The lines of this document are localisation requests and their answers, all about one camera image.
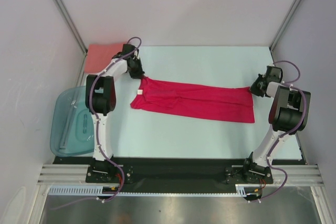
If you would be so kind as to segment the red t shirt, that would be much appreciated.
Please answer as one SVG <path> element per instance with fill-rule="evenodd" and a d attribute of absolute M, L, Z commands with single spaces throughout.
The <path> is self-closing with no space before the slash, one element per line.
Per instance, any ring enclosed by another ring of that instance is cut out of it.
<path fill-rule="evenodd" d="M 130 106 L 197 119 L 255 123 L 253 97 L 248 87 L 220 88 L 145 77 Z"/>

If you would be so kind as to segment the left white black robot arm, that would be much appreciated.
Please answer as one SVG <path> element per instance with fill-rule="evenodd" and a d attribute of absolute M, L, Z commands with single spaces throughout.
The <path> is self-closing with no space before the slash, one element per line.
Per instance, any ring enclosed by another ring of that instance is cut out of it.
<path fill-rule="evenodd" d="M 125 73 L 129 73 L 133 79 L 144 76 L 138 54 L 139 48 L 129 41 L 89 46 L 85 65 L 85 103 L 92 116 L 95 143 L 87 170 L 87 183 L 114 183 L 122 175 L 111 163 L 113 150 L 109 139 L 109 122 L 117 103 L 116 81 Z"/>

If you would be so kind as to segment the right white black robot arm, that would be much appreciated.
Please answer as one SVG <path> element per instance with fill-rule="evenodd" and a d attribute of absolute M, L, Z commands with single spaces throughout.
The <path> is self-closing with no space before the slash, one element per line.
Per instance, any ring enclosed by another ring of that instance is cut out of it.
<path fill-rule="evenodd" d="M 251 85 L 252 94 L 273 98 L 268 123 L 270 125 L 262 143 L 245 159 L 242 178 L 249 184 L 271 181 L 273 157 L 284 142 L 303 131 L 308 122 L 311 93 L 283 82 L 280 67 L 267 66 Z"/>

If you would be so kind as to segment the folded salmon pink t shirt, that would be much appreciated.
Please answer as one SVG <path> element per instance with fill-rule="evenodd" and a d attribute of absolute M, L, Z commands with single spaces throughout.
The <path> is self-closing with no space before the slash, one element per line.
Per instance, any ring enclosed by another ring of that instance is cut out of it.
<path fill-rule="evenodd" d="M 90 44 L 86 56 L 84 73 L 101 72 L 111 62 L 112 58 L 122 50 L 123 42 L 114 44 Z"/>

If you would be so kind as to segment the teal transparent plastic bin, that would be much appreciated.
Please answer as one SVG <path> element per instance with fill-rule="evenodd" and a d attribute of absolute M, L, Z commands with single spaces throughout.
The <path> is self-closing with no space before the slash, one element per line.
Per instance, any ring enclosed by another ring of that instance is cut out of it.
<path fill-rule="evenodd" d="M 86 107 L 86 87 L 62 92 L 52 119 L 50 149 L 59 157 L 73 157 L 94 151 L 94 127 Z"/>

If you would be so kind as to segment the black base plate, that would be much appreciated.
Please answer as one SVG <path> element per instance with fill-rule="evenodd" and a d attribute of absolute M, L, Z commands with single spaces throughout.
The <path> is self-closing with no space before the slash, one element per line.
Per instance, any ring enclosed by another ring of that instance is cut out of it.
<path fill-rule="evenodd" d="M 56 157 L 53 164 L 88 165 L 91 157 Z M 178 192 L 218 193 L 228 192 L 236 184 L 249 184 L 241 175 L 243 159 L 178 159 L 178 158 L 113 158 L 122 173 L 114 183 L 87 183 L 103 186 L 121 185 L 127 192 Z M 303 160 L 277 159 L 273 166 L 304 165 Z M 261 181 L 253 186 L 271 185 Z"/>

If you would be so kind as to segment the left aluminium frame post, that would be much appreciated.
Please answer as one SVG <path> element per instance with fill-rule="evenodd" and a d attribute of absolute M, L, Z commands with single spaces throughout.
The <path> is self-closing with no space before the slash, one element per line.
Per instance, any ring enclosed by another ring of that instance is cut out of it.
<path fill-rule="evenodd" d="M 80 50 L 86 55 L 88 49 L 85 46 L 85 43 L 83 42 L 83 39 L 81 38 L 79 31 L 71 18 L 66 5 L 64 4 L 63 0 L 53 0 L 55 6 L 59 10 L 65 24 L 69 28 L 71 34 L 73 35 L 77 45 L 79 46 Z"/>

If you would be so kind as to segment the aluminium frame post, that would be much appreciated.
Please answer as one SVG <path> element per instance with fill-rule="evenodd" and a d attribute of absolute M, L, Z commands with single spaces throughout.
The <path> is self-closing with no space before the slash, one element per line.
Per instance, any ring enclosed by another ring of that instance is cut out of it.
<path fill-rule="evenodd" d="M 59 10 L 65 24 L 69 28 L 71 34 L 73 35 L 77 45 L 79 46 L 80 50 L 86 55 L 88 49 L 85 46 L 85 43 L 83 42 L 83 39 L 81 38 L 79 31 L 71 18 L 66 5 L 64 4 L 63 0 L 53 0 L 55 6 Z"/>
<path fill-rule="evenodd" d="M 269 46 L 269 50 L 271 52 L 271 54 L 273 53 L 273 51 L 275 50 L 276 46 L 278 45 L 278 43 L 280 42 L 282 36 L 284 35 L 284 33 L 286 32 L 286 29 L 288 28 L 291 20 L 293 19 L 295 13 L 297 12 L 298 8 L 300 7 L 301 3 L 303 0 L 293 0 L 289 10 L 287 11 L 284 20 L 282 21 L 279 29 L 277 30 L 270 46 Z"/>

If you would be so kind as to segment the right aluminium frame post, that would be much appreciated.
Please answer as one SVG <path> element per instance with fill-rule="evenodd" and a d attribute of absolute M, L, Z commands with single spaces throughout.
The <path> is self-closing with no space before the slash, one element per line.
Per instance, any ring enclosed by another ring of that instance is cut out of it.
<path fill-rule="evenodd" d="M 293 19 L 295 13 L 297 12 L 298 8 L 300 7 L 301 3 L 303 0 L 293 0 L 289 10 L 287 11 L 284 20 L 282 21 L 279 29 L 277 30 L 270 46 L 269 46 L 269 50 L 271 52 L 271 54 L 273 53 L 273 51 L 275 50 L 276 46 L 278 45 L 278 43 L 280 42 L 282 36 L 284 35 L 284 33 L 286 32 L 286 29 L 288 28 L 291 20 Z"/>

